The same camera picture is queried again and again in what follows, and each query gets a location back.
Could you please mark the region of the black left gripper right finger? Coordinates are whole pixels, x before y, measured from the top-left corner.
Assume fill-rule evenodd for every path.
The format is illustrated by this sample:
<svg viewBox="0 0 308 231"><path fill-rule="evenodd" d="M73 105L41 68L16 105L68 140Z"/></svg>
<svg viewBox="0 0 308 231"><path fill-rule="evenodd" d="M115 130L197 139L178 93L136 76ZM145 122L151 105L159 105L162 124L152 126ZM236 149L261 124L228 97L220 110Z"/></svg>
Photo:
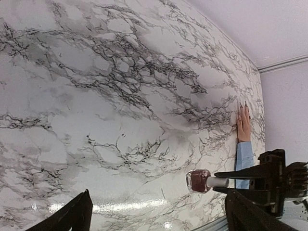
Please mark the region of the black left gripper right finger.
<svg viewBox="0 0 308 231"><path fill-rule="evenodd" d="M236 190L227 193L225 210L230 231L294 231L278 221Z"/></svg>

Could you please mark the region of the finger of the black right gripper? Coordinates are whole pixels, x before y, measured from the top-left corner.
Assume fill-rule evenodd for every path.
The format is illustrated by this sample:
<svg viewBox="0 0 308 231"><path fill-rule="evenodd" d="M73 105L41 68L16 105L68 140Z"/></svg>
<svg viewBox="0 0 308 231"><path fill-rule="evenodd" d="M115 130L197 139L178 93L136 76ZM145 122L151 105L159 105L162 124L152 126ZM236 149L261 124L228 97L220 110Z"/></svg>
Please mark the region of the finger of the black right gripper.
<svg viewBox="0 0 308 231"><path fill-rule="evenodd" d="M218 178L229 178L229 179L239 179L239 180L261 179L265 177L260 171L253 168L246 168L239 171L217 172L214 174L214 176Z"/></svg>
<svg viewBox="0 0 308 231"><path fill-rule="evenodd" d="M248 189L236 189L236 188L226 188L226 187L213 187L212 188L214 191L219 192L219 193L224 193L227 194L231 191L237 191L240 194L246 196L246 197L262 197L265 196L267 197L267 191L263 190L248 190Z"/></svg>

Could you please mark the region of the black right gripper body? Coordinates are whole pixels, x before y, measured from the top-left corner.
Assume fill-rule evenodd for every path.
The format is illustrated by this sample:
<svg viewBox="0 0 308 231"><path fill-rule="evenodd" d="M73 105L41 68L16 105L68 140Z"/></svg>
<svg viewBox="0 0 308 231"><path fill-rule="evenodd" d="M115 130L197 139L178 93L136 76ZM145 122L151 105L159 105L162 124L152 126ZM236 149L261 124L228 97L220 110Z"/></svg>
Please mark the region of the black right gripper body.
<svg viewBox="0 0 308 231"><path fill-rule="evenodd" d="M274 217L283 215L284 202L308 196L307 162L285 163L285 151L276 149L258 158L264 178L255 179L255 203Z"/></svg>

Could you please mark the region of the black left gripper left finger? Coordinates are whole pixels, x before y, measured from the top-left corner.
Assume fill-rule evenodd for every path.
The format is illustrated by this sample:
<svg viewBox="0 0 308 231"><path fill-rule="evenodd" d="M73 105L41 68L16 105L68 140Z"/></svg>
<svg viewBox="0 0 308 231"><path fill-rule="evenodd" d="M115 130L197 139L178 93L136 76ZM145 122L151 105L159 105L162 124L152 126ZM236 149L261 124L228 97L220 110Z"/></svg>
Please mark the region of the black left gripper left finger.
<svg viewBox="0 0 308 231"><path fill-rule="evenodd" d="M26 231L89 231L92 209L89 190L85 190L49 218Z"/></svg>

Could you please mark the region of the white nail polish cap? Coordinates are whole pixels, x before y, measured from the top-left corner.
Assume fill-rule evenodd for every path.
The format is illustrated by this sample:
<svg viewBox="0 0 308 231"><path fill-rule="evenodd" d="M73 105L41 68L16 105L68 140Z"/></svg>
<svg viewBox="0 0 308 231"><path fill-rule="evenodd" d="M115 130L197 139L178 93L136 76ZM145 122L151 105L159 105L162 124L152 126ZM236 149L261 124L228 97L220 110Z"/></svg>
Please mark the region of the white nail polish cap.
<svg viewBox="0 0 308 231"><path fill-rule="evenodd" d="M214 188L214 187L227 188L229 186L229 179L219 178L219 177L208 177L206 180L206 185L209 188Z"/></svg>

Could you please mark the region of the dark red nail polish bottle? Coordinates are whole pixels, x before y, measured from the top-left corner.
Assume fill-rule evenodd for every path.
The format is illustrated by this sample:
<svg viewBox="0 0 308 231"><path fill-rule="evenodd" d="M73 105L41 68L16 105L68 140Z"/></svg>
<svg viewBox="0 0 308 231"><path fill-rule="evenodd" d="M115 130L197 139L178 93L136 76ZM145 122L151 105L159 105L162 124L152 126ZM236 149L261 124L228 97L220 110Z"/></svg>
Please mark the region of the dark red nail polish bottle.
<svg viewBox="0 0 308 231"><path fill-rule="evenodd" d="M207 169L191 170L186 174L188 190L192 193L207 193L210 187L207 186L207 179L211 173Z"/></svg>

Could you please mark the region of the forearm in blue sleeve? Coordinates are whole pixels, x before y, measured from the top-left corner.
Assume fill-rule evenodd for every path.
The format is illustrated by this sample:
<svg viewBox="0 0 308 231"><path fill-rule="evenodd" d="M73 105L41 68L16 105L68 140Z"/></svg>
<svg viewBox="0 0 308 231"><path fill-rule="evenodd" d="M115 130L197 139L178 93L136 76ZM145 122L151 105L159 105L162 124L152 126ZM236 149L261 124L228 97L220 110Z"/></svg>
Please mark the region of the forearm in blue sleeve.
<svg viewBox="0 0 308 231"><path fill-rule="evenodd" d="M254 165L253 149L250 141L239 142L237 144L236 164L235 170L239 171ZM236 189L249 189L249 180L236 180Z"/></svg>

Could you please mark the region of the person's hand with painted nails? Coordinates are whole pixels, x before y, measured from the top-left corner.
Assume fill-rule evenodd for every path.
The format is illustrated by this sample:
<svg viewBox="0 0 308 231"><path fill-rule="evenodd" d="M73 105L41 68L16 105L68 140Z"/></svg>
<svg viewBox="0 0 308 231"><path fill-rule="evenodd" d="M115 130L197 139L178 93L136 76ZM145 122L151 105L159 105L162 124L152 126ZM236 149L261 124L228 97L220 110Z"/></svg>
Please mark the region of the person's hand with painted nails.
<svg viewBox="0 0 308 231"><path fill-rule="evenodd" d="M244 105L240 103L237 115L237 138L238 142L251 141L251 118L246 102Z"/></svg>

